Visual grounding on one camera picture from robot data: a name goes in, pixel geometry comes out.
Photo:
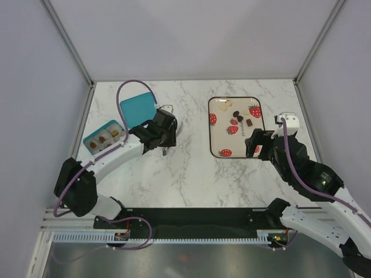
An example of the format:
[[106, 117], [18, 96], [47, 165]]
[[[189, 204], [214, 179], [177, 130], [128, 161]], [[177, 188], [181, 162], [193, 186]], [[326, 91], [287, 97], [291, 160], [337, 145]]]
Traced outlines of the white square chocolate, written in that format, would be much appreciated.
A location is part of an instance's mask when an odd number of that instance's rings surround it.
[[220, 108], [223, 112], [225, 112], [225, 111], [227, 110], [227, 107], [226, 107], [225, 105], [220, 105], [219, 108]]

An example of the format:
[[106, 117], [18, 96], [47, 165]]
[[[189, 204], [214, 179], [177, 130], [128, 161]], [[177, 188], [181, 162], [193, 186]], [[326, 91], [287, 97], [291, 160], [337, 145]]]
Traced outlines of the teal box lid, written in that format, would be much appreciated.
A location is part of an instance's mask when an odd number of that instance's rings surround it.
[[157, 111], [150, 92], [121, 101], [120, 108], [129, 129], [153, 119]]

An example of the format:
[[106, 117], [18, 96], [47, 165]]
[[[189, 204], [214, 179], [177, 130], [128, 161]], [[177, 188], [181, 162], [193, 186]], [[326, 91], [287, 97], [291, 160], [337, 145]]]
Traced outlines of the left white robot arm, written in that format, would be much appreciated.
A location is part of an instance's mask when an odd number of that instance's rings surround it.
[[53, 215], [58, 213], [60, 204], [69, 209], [69, 213], [82, 217], [93, 214], [106, 218], [113, 228], [126, 224], [127, 215], [123, 205], [113, 197], [97, 193], [98, 184], [111, 172], [124, 163], [139, 157], [155, 148], [176, 146], [177, 119], [169, 111], [160, 108], [154, 118], [133, 127], [124, 137], [86, 161], [69, 158], [62, 164], [54, 195], [57, 204]]

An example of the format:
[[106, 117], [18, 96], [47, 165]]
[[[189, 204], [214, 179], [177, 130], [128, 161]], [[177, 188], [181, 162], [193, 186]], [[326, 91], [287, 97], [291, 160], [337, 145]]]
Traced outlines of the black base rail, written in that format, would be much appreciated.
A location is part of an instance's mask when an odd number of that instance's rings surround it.
[[245, 239], [258, 230], [285, 230], [269, 209], [127, 208], [116, 217], [141, 217], [152, 227], [152, 239]]

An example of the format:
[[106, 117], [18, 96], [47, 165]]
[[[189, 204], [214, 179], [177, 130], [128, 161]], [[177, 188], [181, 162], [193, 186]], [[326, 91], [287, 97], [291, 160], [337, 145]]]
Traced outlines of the brown rectangular chocolate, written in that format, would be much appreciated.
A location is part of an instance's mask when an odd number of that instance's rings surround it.
[[248, 127], [252, 127], [253, 126], [253, 123], [252, 123], [252, 120], [251, 119], [247, 119], [246, 120], [246, 124]]

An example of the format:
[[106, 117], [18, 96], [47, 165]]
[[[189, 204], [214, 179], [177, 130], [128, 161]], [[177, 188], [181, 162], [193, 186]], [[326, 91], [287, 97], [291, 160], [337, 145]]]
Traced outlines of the metal serving tongs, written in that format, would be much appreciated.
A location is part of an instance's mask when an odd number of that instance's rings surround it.
[[[174, 132], [172, 141], [176, 142], [176, 140], [178, 139], [178, 137], [179, 137], [179, 135], [181, 134], [182, 131], [183, 131], [183, 122], [180, 122], [180, 124], [177, 126], [177, 128]], [[169, 153], [169, 149], [170, 149], [170, 147], [163, 147], [162, 148], [162, 156], [166, 156]]]

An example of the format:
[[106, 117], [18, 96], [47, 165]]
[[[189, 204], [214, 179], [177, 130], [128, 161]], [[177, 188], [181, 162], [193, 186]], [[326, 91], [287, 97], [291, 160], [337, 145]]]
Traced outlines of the strawberry pattern tray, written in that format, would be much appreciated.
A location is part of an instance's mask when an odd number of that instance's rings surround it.
[[[232, 106], [226, 106], [228, 100]], [[223, 112], [219, 106], [225, 105]], [[238, 122], [233, 113], [239, 111], [243, 121]], [[245, 140], [250, 138], [254, 129], [265, 129], [260, 101], [255, 97], [212, 97], [208, 102], [210, 152], [217, 158], [246, 159]], [[246, 120], [251, 119], [253, 126], [248, 127]]]

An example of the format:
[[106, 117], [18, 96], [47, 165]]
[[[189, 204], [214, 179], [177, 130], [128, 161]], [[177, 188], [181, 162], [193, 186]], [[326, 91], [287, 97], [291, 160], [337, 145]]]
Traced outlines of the teal chocolate box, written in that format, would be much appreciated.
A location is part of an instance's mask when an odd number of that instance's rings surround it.
[[[117, 136], [113, 136], [111, 134], [113, 130], [116, 130], [118, 132]], [[126, 129], [122, 125], [120, 125], [116, 120], [111, 120], [104, 124], [102, 127], [99, 127], [92, 134], [84, 138], [83, 144], [91, 155], [96, 155], [105, 150], [106, 148], [114, 145], [116, 143], [114, 141], [114, 137], [120, 137], [120, 139], [122, 139], [125, 138], [125, 136]], [[103, 143], [101, 143], [99, 141], [99, 137], [104, 137], [106, 140]], [[96, 144], [96, 147], [91, 148], [89, 146], [90, 142], [94, 142]]]

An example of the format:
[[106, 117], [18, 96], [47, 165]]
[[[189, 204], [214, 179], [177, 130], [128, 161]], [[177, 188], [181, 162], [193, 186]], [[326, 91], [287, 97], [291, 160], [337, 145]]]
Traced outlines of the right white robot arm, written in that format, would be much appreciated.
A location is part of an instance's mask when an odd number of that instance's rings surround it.
[[361, 212], [343, 180], [329, 166], [311, 160], [295, 134], [278, 136], [254, 129], [245, 144], [247, 157], [260, 149], [258, 159], [271, 162], [284, 182], [324, 209], [339, 227], [310, 218], [280, 198], [268, 206], [266, 224], [274, 229], [283, 225], [311, 237], [334, 251], [352, 272], [370, 277], [370, 218]]

